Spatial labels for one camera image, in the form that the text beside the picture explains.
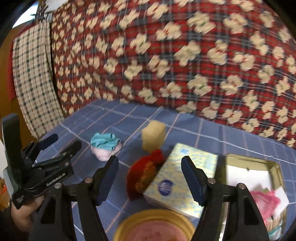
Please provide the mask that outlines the person's left hand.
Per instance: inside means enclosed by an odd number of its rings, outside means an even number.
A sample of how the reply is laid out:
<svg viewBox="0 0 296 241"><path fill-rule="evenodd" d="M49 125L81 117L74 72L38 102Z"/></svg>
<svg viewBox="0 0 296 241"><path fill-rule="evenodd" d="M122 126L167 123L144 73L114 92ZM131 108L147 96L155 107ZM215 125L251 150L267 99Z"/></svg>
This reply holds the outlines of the person's left hand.
<svg viewBox="0 0 296 241"><path fill-rule="evenodd" d="M44 201L44 196L39 196L24 204L20 209L17 209L14 204L11 204L11 216L16 227L22 232L30 232L33 227L31 215L40 207Z"/></svg>

